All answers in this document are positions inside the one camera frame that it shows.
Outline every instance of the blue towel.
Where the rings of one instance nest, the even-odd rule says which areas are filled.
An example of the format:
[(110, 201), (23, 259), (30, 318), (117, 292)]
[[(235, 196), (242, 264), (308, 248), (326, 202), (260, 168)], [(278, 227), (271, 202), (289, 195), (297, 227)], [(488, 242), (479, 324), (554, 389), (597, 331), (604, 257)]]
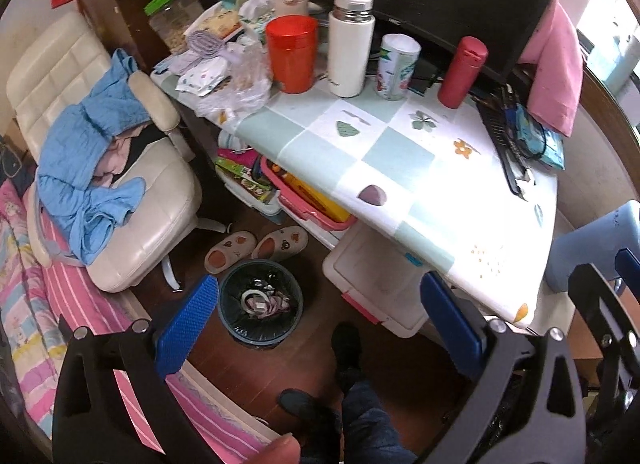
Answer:
[(91, 264), (145, 194), (138, 177), (117, 188), (91, 186), (95, 167), (111, 140), (124, 130), (149, 121), (127, 79), (138, 69), (118, 49), (111, 68), (89, 95), (60, 113), (49, 128), (37, 171), (38, 194), (72, 253)]

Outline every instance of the jeans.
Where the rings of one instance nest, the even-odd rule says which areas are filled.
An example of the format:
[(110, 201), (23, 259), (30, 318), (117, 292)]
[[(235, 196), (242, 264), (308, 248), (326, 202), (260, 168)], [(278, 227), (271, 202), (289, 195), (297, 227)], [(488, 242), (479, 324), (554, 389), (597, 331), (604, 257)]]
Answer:
[[(398, 432), (368, 381), (358, 381), (342, 399), (344, 464), (412, 464), (416, 457), (400, 445)], [(300, 464), (337, 464), (340, 433), (329, 423), (315, 427)]]

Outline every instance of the pair of slippers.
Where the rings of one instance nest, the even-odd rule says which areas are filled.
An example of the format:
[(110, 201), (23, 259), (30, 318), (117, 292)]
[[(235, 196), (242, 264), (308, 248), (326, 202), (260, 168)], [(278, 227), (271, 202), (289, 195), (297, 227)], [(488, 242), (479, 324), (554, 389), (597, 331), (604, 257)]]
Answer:
[(220, 274), (249, 255), (254, 259), (282, 261), (302, 251), (308, 241), (308, 234), (299, 225), (273, 231), (260, 243), (249, 231), (239, 231), (226, 237), (207, 253), (204, 268), (210, 274)]

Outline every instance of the finger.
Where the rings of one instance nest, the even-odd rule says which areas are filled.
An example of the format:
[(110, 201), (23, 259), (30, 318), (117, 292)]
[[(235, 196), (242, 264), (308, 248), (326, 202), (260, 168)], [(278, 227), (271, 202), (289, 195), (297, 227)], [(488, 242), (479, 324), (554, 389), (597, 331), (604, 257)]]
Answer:
[(287, 433), (274, 440), (244, 464), (298, 464), (299, 462), (300, 444), (292, 434)]

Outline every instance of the chair seat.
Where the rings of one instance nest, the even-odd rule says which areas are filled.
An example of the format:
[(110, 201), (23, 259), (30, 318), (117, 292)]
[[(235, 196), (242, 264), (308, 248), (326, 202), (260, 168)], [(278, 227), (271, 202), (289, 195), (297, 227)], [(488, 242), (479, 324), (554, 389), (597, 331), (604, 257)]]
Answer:
[(137, 285), (197, 224), (200, 184), (169, 139), (147, 146), (115, 185), (135, 177), (146, 182), (142, 202), (87, 267), (95, 285), (106, 292)]

